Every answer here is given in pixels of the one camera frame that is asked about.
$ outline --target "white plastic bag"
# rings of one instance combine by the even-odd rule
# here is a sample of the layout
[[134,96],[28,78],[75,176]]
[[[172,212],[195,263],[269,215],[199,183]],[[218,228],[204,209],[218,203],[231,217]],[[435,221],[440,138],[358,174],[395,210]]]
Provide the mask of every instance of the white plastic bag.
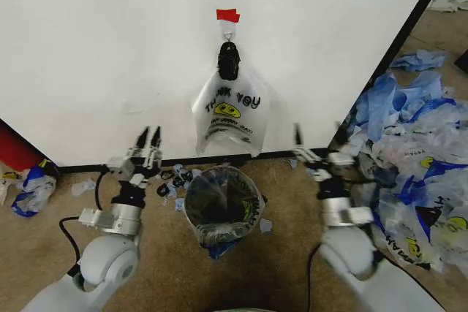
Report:
[[224,43],[218,71],[192,106],[197,125],[197,153],[203,153],[212,140],[229,138],[257,156],[262,150],[270,111],[268,89],[241,63],[232,80],[222,77],[221,56],[230,50],[235,50],[235,45]]

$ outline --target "yellow smiley logo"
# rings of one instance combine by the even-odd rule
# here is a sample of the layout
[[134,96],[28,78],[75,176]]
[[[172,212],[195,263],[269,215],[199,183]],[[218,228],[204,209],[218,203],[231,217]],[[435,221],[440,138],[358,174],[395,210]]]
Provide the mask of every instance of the yellow smiley logo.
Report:
[[421,160],[421,166],[424,168],[429,168],[431,166],[431,163],[433,162],[433,158],[430,156],[425,157],[424,159]]
[[224,117],[239,118],[241,113],[234,106],[222,102],[214,108],[214,113]]
[[418,245],[418,242],[416,240],[412,239],[411,237],[406,237],[405,240],[408,243],[409,252],[413,256],[419,257],[421,255],[421,249],[420,249],[420,247]]
[[452,232],[456,232],[457,228],[464,230],[468,229],[467,220],[463,217],[450,217],[447,220],[447,225]]

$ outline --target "black cable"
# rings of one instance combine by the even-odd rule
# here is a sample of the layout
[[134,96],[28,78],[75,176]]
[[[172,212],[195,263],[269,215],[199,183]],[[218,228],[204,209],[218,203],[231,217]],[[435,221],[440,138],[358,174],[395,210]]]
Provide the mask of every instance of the black cable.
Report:
[[65,221],[76,221],[78,220],[78,216],[75,217],[65,217],[62,218],[60,221],[58,221],[58,226],[60,227],[61,231],[65,234],[67,237],[68,241],[72,244],[73,250],[75,250],[75,256],[76,256],[76,262],[80,260],[80,249],[78,248],[78,245],[76,245],[75,239],[73,239],[73,236],[68,232],[68,230],[64,226]]
[[311,291],[312,291],[312,279],[311,279],[311,274],[312,274],[312,259],[314,258],[314,255],[317,253],[320,247],[320,243],[318,243],[312,251],[310,251],[309,254],[309,259],[307,260],[307,308],[306,312],[310,312],[312,310],[312,304],[311,304]]
[[102,210],[101,204],[99,203],[99,185],[101,184],[102,177],[104,177],[107,172],[108,170],[101,171],[96,180],[96,186],[94,187],[94,200],[96,201],[96,207],[98,210]]

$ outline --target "pile of plastic bags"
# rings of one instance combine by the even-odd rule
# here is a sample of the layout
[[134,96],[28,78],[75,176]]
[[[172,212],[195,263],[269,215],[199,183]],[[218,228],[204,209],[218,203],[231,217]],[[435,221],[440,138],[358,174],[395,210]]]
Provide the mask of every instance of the pile of plastic bags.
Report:
[[376,244],[401,263],[451,263],[468,276],[468,102],[440,79],[426,71],[402,88],[392,73],[377,78],[356,102],[343,151],[359,153],[377,182],[357,199],[374,212]]

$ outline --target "black clip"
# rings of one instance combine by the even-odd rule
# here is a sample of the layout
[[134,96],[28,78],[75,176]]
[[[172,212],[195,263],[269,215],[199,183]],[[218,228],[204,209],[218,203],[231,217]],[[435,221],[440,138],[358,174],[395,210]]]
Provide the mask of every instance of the black clip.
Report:
[[222,80],[236,80],[241,57],[231,41],[224,42],[218,55],[218,73]]

